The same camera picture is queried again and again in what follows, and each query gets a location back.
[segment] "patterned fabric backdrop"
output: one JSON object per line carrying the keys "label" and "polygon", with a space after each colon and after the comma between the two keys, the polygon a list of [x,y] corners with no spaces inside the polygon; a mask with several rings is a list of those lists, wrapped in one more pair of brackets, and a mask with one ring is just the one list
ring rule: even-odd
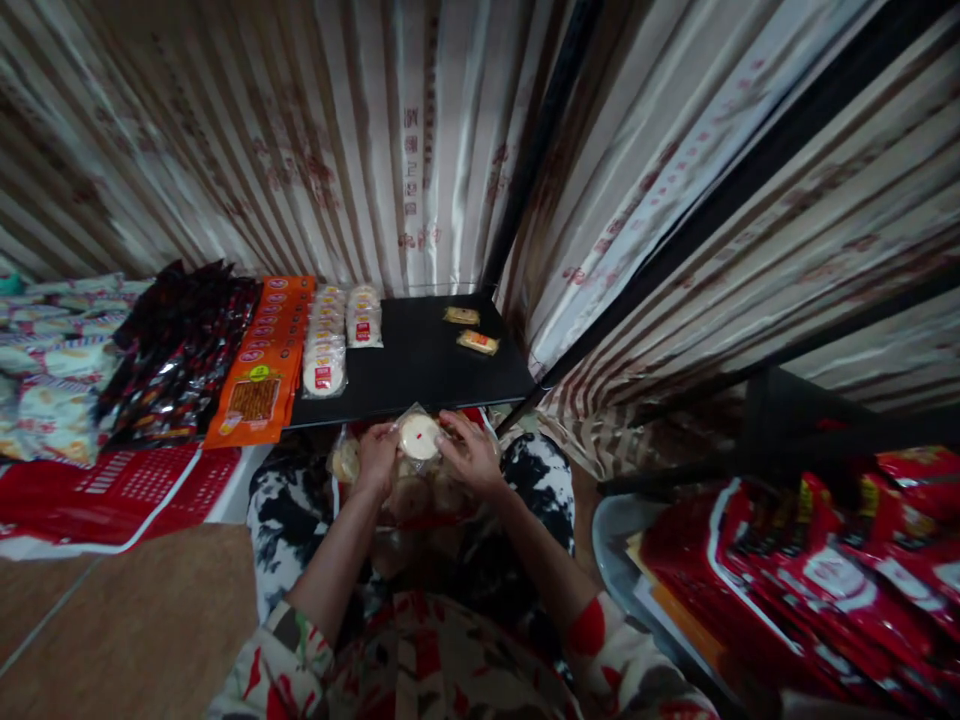
{"label": "patterned fabric backdrop", "polygon": [[0,253],[469,291],[566,10],[0,2]]}
{"label": "patterned fabric backdrop", "polygon": [[[605,3],[500,289],[535,374],[882,4]],[[470,291],[571,8],[0,0],[0,265]],[[581,462],[688,451],[637,409],[952,261],[955,38],[950,16],[915,43],[551,393]],[[956,302],[795,367],[880,409],[955,397]]]}
{"label": "patterned fabric backdrop", "polygon": [[[718,403],[629,425],[960,261],[958,18],[914,43],[551,392],[543,408],[581,462],[610,476],[676,461],[692,447],[678,425],[716,441]],[[786,368],[878,411],[956,400],[958,318],[953,292]]]}

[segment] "black pole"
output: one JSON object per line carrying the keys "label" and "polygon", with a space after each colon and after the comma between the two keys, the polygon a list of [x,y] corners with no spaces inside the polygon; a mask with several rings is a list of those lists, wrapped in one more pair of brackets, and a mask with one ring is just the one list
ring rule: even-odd
{"label": "black pole", "polygon": [[539,387],[500,423],[497,433],[502,434],[536,407],[550,389],[656,292],[737,209],[953,5],[954,0],[891,2],[878,10],[720,186],[704,198],[686,220],[681,219],[671,229],[675,232],[673,237],[668,233],[669,239],[663,247],[634,272],[623,291],[547,371]]}
{"label": "black pole", "polygon": [[490,255],[480,278],[480,292],[485,293],[487,297],[493,298],[500,284],[503,269],[510,256],[510,249],[517,237],[517,231],[520,230],[523,214],[526,212],[527,203],[536,185],[540,168],[543,167],[547,150],[550,148],[557,126],[570,100],[573,84],[580,74],[583,59],[587,54],[587,46],[590,44],[590,38],[593,36],[602,8],[603,0],[578,0],[570,14],[567,32],[553,66],[543,105],[537,113],[533,137],[529,148],[517,165],[517,172],[510,185],[507,207],[503,211],[503,220],[493,240],[493,247],[490,249]]}
{"label": "black pole", "polygon": [[791,440],[767,451],[744,453],[736,449],[688,465],[626,475],[600,483],[597,488],[605,496],[656,492],[744,473],[762,477],[802,472],[815,463],[957,442],[960,403],[951,403],[910,415],[879,416],[863,424]]}
{"label": "black pole", "polygon": [[886,320],[888,317],[898,315],[912,307],[932,300],[939,295],[955,290],[958,287],[960,287],[960,263],[934,274],[932,277],[907,288],[898,295],[894,295],[886,300],[881,300],[864,310],[844,318],[840,322],[829,325],[822,330],[817,330],[807,337],[798,340],[793,345],[788,345],[785,348],[776,350],[765,358],[750,363],[746,367],[725,375],[710,378],[674,396],[660,407],[647,413],[641,413],[633,421],[632,425],[643,425],[644,423],[665,417],[677,410],[695,405],[721,390],[726,390],[734,385],[746,382],[761,370],[796,360],[798,357],[802,357],[809,352],[813,352],[825,345],[852,335],[858,330],[870,327],[881,320]]}

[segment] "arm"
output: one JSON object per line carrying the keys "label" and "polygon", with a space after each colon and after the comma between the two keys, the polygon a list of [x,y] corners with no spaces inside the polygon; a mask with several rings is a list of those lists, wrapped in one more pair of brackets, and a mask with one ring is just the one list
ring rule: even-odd
{"label": "arm", "polygon": [[397,441],[389,424],[364,435],[350,500],[286,599],[240,650],[209,717],[307,717],[317,709],[377,513],[390,495]]}
{"label": "arm", "polygon": [[312,622],[331,645],[370,551],[380,506],[390,497],[399,436],[390,423],[374,425],[360,440],[360,476],[350,499],[293,589],[287,602]]}
{"label": "arm", "polygon": [[500,472],[489,441],[472,423],[442,413],[463,447],[440,439],[458,479],[496,512],[540,601],[563,639],[578,686],[607,715],[671,717],[689,711],[717,718],[710,702],[683,679],[653,637],[626,623],[623,611],[562,548]]}

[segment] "sleeve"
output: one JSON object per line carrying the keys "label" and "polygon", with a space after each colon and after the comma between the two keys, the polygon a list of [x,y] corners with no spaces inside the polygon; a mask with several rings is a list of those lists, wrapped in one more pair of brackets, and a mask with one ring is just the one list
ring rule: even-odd
{"label": "sleeve", "polygon": [[307,717],[320,702],[333,650],[299,611],[281,602],[240,650],[207,717]]}
{"label": "sleeve", "polygon": [[577,688],[607,717],[719,720],[704,694],[657,649],[653,636],[628,625],[607,593],[593,599],[564,640]]}

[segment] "floral clothing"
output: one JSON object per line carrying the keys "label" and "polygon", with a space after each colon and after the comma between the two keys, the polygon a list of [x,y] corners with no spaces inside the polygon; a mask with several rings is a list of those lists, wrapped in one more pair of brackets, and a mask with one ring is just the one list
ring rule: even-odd
{"label": "floral clothing", "polygon": [[[626,624],[606,593],[567,632],[580,697],[607,716],[717,718],[709,701]],[[209,717],[576,718],[563,679],[495,623],[444,597],[393,596],[334,657],[317,628],[280,602],[240,652]]]}

